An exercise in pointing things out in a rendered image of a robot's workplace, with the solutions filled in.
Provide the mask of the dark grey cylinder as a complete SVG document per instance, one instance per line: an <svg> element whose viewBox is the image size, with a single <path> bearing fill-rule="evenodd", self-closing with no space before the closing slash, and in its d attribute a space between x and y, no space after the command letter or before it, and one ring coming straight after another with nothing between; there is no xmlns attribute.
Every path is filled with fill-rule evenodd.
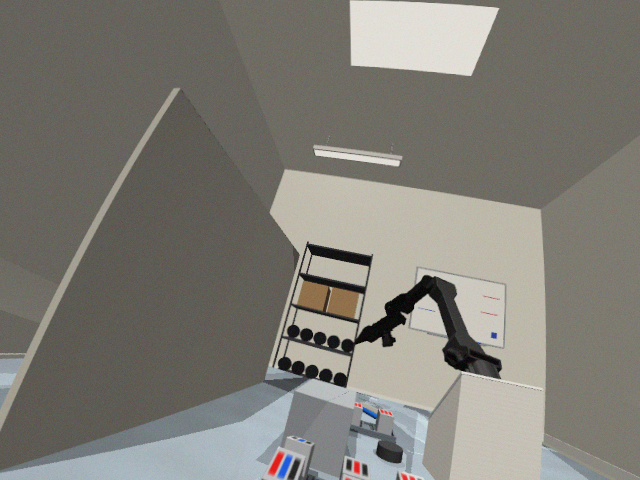
<svg viewBox="0 0 640 480"><path fill-rule="evenodd" d="M397 444L390 441L378 441L377 456L390 463L401 463L403 449Z"/></svg>

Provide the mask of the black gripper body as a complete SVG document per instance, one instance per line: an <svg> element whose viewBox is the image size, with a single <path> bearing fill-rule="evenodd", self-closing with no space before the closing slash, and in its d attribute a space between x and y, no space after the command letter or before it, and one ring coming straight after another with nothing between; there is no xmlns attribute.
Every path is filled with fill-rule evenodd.
<svg viewBox="0 0 640 480"><path fill-rule="evenodd" d="M393 329L393 328L384 317L380 319L378 322L372 324L372 326L366 326L365 328L363 328L363 331L365 331L370 342L373 343L374 341L378 340L378 335L380 334L380 332L384 330L388 330L389 332L391 331L390 329ZM379 335L379 337L381 338L382 335Z"/></svg>

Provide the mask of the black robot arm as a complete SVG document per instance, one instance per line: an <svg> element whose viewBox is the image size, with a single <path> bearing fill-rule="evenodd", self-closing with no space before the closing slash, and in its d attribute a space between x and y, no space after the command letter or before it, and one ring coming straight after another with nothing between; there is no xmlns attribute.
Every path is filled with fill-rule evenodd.
<svg viewBox="0 0 640 480"><path fill-rule="evenodd" d="M465 322L459 313L460 310L454 301L457 295L456 286L446 280L424 275L408 293L401 293L385 304L387 322L392 328L401 323L405 325L406 317L401 313L412 312L414 305L427 294L438 304L449 339L442 349L444 361L448 366L461 372L502 379L499 373L502 370L500 359L486 355L480 345L469 336Z"/></svg>

